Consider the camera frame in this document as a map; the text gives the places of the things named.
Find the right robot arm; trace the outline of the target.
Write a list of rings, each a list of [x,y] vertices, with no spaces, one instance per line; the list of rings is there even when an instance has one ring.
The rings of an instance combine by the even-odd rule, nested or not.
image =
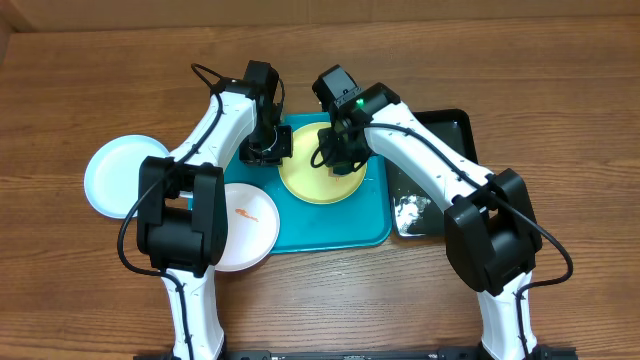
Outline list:
[[[543,231],[522,178],[460,155],[382,83],[362,89],[351,80],[319,79],[312,90],[331,121],[318,134],[312,167],[342,176],[380,155],[409,175],[442,212],[448,261],[478,295],[484,355],[530,358],[537,339],[528,292]]]

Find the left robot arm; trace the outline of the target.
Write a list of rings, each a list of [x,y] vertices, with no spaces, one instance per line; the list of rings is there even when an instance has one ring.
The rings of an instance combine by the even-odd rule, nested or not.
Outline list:
[[[139,171],[138,198],[129,216],[136,241],[169,295],[176,340],[171,359],[217,359],[225,335],[217,318],[214,267],[228,238],[224,172],[245,148],[259,165],[292,154],[290,127],[281,123],[280,80],[223,79],[210,85],[207,111],[166,157],[149,156]]]

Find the light blue plate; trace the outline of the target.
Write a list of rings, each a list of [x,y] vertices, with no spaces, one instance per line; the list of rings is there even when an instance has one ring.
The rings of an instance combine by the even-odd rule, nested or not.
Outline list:
[[[148,157],[172,153],[156,139],[125,135],[103,145],[89,161],[84,191],[89,204],[108,218],[124,219],[138,199],[139,169]]]

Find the white plate with stain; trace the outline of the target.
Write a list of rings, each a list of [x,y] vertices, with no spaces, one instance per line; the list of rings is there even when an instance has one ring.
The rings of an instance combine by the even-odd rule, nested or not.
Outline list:
[[[280,230],[280,216],[271,197],[244,183],[225,185],[228,218],[226,246],[215,269],[238,272],[264,260],[273,249]]]

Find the yellow-green plate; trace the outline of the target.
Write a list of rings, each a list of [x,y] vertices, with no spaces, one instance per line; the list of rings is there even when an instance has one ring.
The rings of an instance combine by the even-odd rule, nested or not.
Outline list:
[[[319,145],[317,133],[329,128],[329,122],[302,126],[293,132],[293,152],[279,167],[286,189],[297,198],[312,204],[331,204],[352,195],[362,184],[367,166],[355,173],[336,176],[326,166],[313,168],[311,158]]]

